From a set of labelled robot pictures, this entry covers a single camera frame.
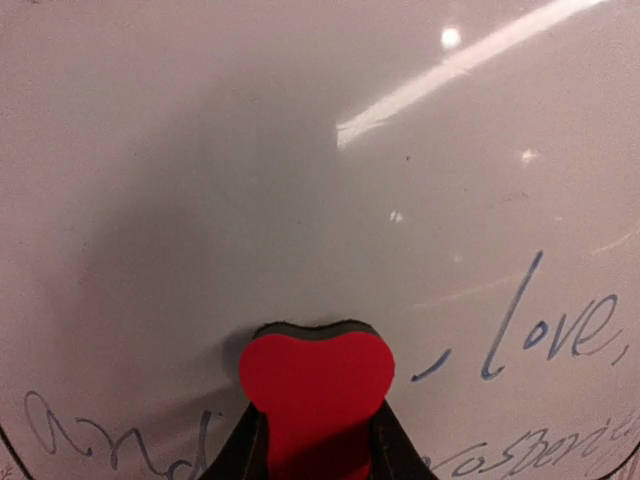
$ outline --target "cursive handwriting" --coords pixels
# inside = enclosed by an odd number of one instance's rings
[[[580,457],[583,459],[596,452],[601,452],[596,461],[586,468],[584,472],[586,477],[592,475],[598,467],[602,466],[604,460],[626,447],[630,440],[636,439],[639,432],[640,415],[637,416],[635,412],[632,412],[615,427],[612,427],[611,418],[608,418],[603,425],[588,435],[581,436],[578,433],[573,433],[555,441],[547,438],[548,428],[529,430],[509,444],[502,451],[501,457],[493,462],[490,462],[483,455],[482,449],[489,446],[486,441],[467,447],[435,464],[430,457],[423,457],[423,460],[433,471],[442,471],[444,467],[448,467],[449,470],[447,470],[445,478],[460,478],[471,473],[481,475],[494,472],[492,478],[505,480],[530,468],[557,465],[575,451],[580,451]],[[497,471],[502,473],[500,477],[495,476]]]
[[[38,443],[49,455],[55,455],[57,453],[58,440],[60,438],[66,441],[78,454],[84,457],[93,456],[93,449],[91,447],[83,448],[71,438],[67,430],[62,426],[62,424],[56,417],[55,413],[53,413],[53,411],[51,410],[49,403],[38,392],[30,390],[25,394],[24,410],[29,428],[38,440]],[[38,411],[44,412],[47,419],[46,429],[44,429],[44,432],[40,431],[33,421],[34,414]],[[138,446],[145,466],[147,467],[149,472],[153,473],[155,476],[165,478],[166,480],[175,480],[175,475],[178,469],[190,469],[187,479],[195,480],[196,478],[198,478],[199,474],[204,473],[204,471],[207,469],[205,442],[211,417],[212,412],[210,412],[209,410],[205,410],[204,412],[202,412],[198,433],[198,443],[193,462],[178,459],[169,464],[166,470],[160,469],[153,463],[149,455],[149,450],[147,449],[146,443],[144,441],[144,437],[142,436],[142,433],[138,428],[130,428],[122,435],[115,437],[111,435],[105,427],[93,420],[84,417],[75,417],[74,420],[76,424],[87,426],[92,430],[98,432],[104,439],[110,450],[109,465],[113,470],[118,470],[118,454],[121,448],[129,439],[132,439],[131,442]]]
[[[499,365],[494,367],[494,361],[496,359],[496,355],[498,350],[505,339],[507,329],[513,318],[516,314],[518,306],[525,295],[533,277],[538,270],[543,258],[543,251],[540,250],[536,256],[534,257],[527,273],[524,278],[520,282],[518,289],[514,297],[511,299],[509,303],[509,307],[507,312],[500,324],[498,331],[489,347],[489,351],[484,359],[482,367],[480,368],[480,376],[484,380],[493,380],[498,375],[500,375],[504,369],[505,365]],[[604,348],[609,346],[618,336],[623,332],[623,329],[619,329],[616,333],[611,335],[608,339],[602,341],[599,345],[588,348],[588,344],[596,341],[596,337],[602,333],[603,329],[609,324],[613,315],[618,306],[618,295],[615,293],[611,293],[605,296],[602,299],[592,299],[587,302],[586,306],[582,309],[582,311],[575,317],[575,320],[571,323],[567,322],[568,316],[566,313],[563,313],[560,316],[558,324],[555,327],[555,331],[553,331],[552,325],[548,322],[541,320],[531,329],[529,334],[525,337],[524,342],[522,344],[522,350],[527,351],[532,348],[541,345],[543,340],[553,332],[553,338],[551,339],[551,344],[549,345],[549,350],[547,353],[547,360],[553,360],[563,349],[565,344],[567,344],[569,338],[573,335],[571,342],[570,353],[574,358],[586,355],[591,356],[599,353]],[[629,345],[626,345],[622,349],[622,353],[620,353],[611,365],[616,365],[622,357],[627,353]],[[419,382],[429,377],[440,368],[442,368],[447,360],[449,360],[452,354],[452,350],[446,349],[444,353],[438,358],[438,360],[432,364],[429,368],[424,370],[422,373],[418,375],[413,375],[411,377],[412,382]]]

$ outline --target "word love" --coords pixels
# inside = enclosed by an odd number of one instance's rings
[[[489,348],[484,363],[480,369],[480,376],[484,380],[493,380],[505,369],[504,365],[494,365],[495,358],[501,344],[505,341],[507,329],[516,315],[518,306],[520,305],[522,298],[524,297],[538,267],[540,266],[540,263],[542,262],[542,257],[543,252],[539,251],[533,259],[529,270],[520,282],[520,286],[509,304],[507,313],[498,328],[498,332],[493,339],[491,347]],[[529,334],[522,340],[522,349],[530,350],[533,348],[542,348],[545,340],[552,336],[550,341],[546,342],[548,344],[547,360],[555,358],[565,345],[567,345],[566,348],[570,347],[570,352],[573,357],[579,357],[581,355],[595,355],[606,348],[623,332],[623,329],[620,329],[606,340],[601,340],[600,338],[603,335],[604,328],[613,318],[617,306],[618,296],[615,293],[611,293],[603,298],[590,300],[573,318],[570,318],[566,313],[563,313],[555,327],[553,327],[549,322],[541,320],[533,326]],[[626,345],[622,352],[613,360],[611,365],[615,365],[619,362],[627,353],[628,348],[629,345]],[[419,375],[414,375],[411,378],[411,381],[418,382],[435,373],[447,362],[452,353],[451,349],[445,350],[432,366]]]

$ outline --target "white glossy surface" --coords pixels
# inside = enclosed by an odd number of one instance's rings
[[[251,332],[345,317],[390,344],[390,403],[440,478],[610,470],[640,440],[639,21],[627,0],[4,0],[0,421],[36,478],[194,478],[164,473],[201,460],[204,411],[207,461],[224,443]],[[76,449],[52,424],[47,453],[29,391]],[[156,473],[78,417],[138,427]]]

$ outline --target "red heart-shaped object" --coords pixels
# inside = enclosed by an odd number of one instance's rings
[[[313,330],[302,330],[307,339],[265,334],[240,361],[242,386],[267,416],[269,478],[365,480],[369,420],[391,386],[393,354],[375,333],[325,328],[309,340]]]

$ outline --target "red heart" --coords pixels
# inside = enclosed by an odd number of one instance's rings
[[[242,355],[240,379],[267,416],[270,480],[366,480],[369,420],[394,368],[391,350],[373,333],[254,340]]]

